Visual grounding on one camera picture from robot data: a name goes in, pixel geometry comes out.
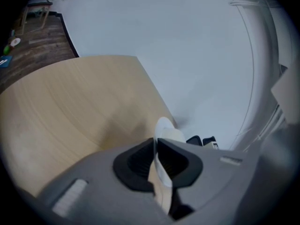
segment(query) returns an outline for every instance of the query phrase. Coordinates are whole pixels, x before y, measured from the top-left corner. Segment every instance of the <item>wooden table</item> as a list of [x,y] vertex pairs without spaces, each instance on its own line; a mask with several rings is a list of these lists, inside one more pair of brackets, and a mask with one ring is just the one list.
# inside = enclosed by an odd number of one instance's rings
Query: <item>wooden table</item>
[[173,121],[136,57],[65,60],[0,95],[2,155],[16,184],[37,195],[84,156],[152,137],[162,116]]

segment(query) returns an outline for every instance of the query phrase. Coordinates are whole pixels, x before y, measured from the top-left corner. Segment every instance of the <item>blue object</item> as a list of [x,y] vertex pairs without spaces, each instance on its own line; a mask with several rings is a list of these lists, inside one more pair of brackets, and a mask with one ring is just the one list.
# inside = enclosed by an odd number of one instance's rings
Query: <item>blue object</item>
[[0,65],[0,68],[7,68],[9,66],[9,63],[10,63],[12,58],[13,58],[13,56],[2,56],[2,57],[0,57],[0,61],[7,59],[6,62],[4,62]]

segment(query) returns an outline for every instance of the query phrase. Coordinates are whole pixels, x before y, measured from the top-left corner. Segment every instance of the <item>wood plank floor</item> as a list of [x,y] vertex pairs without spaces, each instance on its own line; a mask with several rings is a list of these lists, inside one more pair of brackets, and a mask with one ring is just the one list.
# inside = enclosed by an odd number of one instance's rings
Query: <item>wood plank floor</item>
[[0,93],[39,68],[75,57],[59,17],[48,16],[39,30],[41,24],[39,18],[27,18],[24,35],[16,36],[21,42],[9,54],[13,59],[7,68],[0,68]]

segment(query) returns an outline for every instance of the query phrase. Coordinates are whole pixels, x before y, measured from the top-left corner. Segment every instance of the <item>chair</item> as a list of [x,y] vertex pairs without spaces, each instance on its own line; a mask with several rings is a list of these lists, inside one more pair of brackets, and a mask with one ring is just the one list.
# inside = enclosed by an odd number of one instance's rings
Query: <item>chair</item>
[[29,12],[30,9],[32,8],[42,8],[42,13],[40,16],[40,20],[42,19],[43,13],[45,13],[45,8],[47,8],[48,10],[46,11],[46,15],[43,21],[43,24],[41,26],[41,29],[43,29],[45,23],[46,23],[46,19],[49,15],[49,11],[50,11],[50,7],[53,3],[49,2],[48,0],[29,0],[29,2],[27,3],[27,6],[25,8],[24,14],[23,14],[23,18],[22,18],[22,34],[24,34],[24,28],[25,28],[25,23],[26,23],[26,17],[27,14]]

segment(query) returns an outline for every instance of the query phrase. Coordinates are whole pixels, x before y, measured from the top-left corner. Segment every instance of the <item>wall baseboard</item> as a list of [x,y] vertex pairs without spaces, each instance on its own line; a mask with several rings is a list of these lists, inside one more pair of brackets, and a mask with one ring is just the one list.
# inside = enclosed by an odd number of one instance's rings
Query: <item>wall baseboard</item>
[[49,12],[49,16],[56,16],[56,17],[59,17],[59,18],[60,18],[61,24],[62,24],[62,28],[64,29],[64,32],[65,32],[65,35],[66,35],[66,37],[67,37],[67,41],[68,41],[68,43],[69,43],[69,45],[70,45],[70,47],[71,47],[71,50],[72,50],[74,56],[75,56],[76,58],[79,58],[79,55],[78,55],[78,53],[77,53],[77,51],[76,51],[76,49],[75,49],[75,47],[74,47],[74,45],[73,45],[73,43],[72,43],[72,40],[71,40],[71,38],[70,38],[70,36],[69,36],[69,33],[68,33],[67,28],[66,28],[66,25],[65,25],[64,18],[63,18],[63,16],[62,16],[62,14],[61,14],[61,13],[58,13],[58,12]]

